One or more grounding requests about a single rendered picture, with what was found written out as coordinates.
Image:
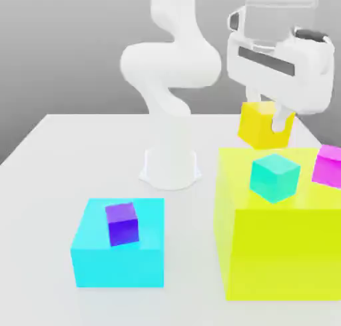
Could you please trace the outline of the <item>small yellow cube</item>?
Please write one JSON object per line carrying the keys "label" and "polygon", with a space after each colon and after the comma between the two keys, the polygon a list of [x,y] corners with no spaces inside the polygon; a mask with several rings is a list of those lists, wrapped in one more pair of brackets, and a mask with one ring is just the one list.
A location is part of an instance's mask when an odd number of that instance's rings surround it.
{"label": "small yellow cube", "polygon": [[283,131],[272,130],[275,112],[273,101],[243,102],[241,107],[238,136],[254,149],[281,149],[288,146],[294,113],[286,120]]}

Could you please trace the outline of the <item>small magenta cube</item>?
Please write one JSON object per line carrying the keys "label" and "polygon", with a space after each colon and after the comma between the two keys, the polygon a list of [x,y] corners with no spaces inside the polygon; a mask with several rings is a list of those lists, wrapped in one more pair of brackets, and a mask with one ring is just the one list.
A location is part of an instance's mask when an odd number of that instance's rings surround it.
{"label": "small magenta cube", "polygon": [[341,189],[341,148],[322,145],[315,161],[312,182]]}

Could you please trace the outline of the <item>large cyan box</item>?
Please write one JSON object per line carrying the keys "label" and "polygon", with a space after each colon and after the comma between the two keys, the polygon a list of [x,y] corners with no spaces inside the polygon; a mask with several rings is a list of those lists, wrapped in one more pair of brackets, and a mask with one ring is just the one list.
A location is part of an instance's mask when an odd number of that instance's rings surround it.
{"label": "large cyan box", "polygon": [[[112,246],[105,207],[134,205],[139,240]],[[71,245],[77,287],[161,288],[164,286],[165,200],[91,198]]]}

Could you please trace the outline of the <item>small teal cube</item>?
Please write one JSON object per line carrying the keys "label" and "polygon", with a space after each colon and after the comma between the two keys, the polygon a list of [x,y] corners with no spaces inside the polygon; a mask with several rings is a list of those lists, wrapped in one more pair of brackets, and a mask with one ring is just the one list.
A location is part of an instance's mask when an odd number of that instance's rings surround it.
{"label": "small teal cube", "polygon": [[252,162],[250,190],[270,203],[296,194],[301,166],[273,153]]}

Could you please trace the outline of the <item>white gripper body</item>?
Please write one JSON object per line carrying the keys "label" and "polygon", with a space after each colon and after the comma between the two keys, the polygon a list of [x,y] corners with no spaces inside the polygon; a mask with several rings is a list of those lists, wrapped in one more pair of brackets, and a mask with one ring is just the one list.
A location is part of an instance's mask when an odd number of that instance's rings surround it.
{"label": "white gripper body", "polygon": [[335,48],[290,36],[271,53],[259,53],[241,33],[228,38],[228,76],[247,93],[263,95],[298,114],[321,113],[330,104]]}

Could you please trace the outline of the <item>large lime yellow box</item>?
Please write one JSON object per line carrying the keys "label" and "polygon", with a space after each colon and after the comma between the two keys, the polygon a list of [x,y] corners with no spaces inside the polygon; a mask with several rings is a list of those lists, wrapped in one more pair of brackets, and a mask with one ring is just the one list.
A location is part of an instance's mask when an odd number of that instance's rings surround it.
{"label": "large lime yellow box", "polygon": [[229,301],[341,301],[341,189],[311,180],[318,149],[286,148],[296,194],[269,203],[252,192],[251,148],[221,148],[213,229]]}

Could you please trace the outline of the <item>small purple cube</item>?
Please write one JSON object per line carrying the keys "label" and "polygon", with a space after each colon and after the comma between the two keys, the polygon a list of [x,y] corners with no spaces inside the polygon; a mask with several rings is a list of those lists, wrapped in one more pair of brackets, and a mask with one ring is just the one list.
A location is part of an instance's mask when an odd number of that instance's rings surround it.
{"label": "small purple cube", "polygon": [[112,247],[139,241],[139,220],[132,202],[105,207]]}

